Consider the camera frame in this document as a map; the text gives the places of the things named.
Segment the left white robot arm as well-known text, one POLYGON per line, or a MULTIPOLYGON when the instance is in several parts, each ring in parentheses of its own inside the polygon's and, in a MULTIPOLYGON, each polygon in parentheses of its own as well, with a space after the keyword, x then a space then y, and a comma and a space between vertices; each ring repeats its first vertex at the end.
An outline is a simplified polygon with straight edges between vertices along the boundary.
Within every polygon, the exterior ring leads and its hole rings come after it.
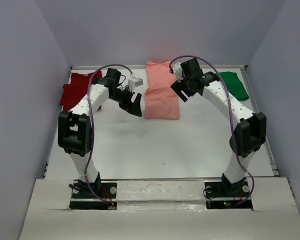
POLYGON ((101 69, 90 74, 82 99, 70 110, 61 111, 58 116, 58 146, 70 156, 78 173, 76 183, 70 187, 97 199, 102 190, 102 182, 100 172, 92 160, 95 113, 105 101, 112 100, 127 113, 142 116, 142 95, 135 93, 135 88, 142 86, 143 80, 131 72, 127 84, 123 86, 120 82, 122 73, 115 67, 114 64, 105 66, 105 76, 97 75, 101 69))

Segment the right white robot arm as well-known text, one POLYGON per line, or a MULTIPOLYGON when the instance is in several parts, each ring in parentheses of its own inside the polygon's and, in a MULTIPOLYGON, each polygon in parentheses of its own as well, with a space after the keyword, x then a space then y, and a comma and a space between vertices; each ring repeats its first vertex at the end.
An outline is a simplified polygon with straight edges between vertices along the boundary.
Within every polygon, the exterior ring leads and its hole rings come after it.
POLYGON ((169 72, 176 78, 170 87, 183 102, 199 94, 229 121, 232 154, 221 180, 214 183, 209 192, 215 198, 232 196, 244 186, 246 176, 251 175, 248 166, 266 141, 267 117, 262 112, 253 112, 237 100, 214 66, 212 71, 203 72, 199 57, 189 55, 188 58, 182 63, 175 58, 168 65, 169 72))

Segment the pink t-shirt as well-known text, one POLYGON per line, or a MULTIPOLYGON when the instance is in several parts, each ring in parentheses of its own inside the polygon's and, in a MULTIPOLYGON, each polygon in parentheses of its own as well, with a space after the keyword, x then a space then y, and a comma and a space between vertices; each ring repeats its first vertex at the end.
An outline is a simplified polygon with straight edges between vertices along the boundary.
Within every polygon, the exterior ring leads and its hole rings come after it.
POLYGON ((144 94, 146 119, 178 120, 180 118, 178 96, 171 89, 176 77, 170 73, 169 64, 169 61, 147 62, 148 88, 144 94))

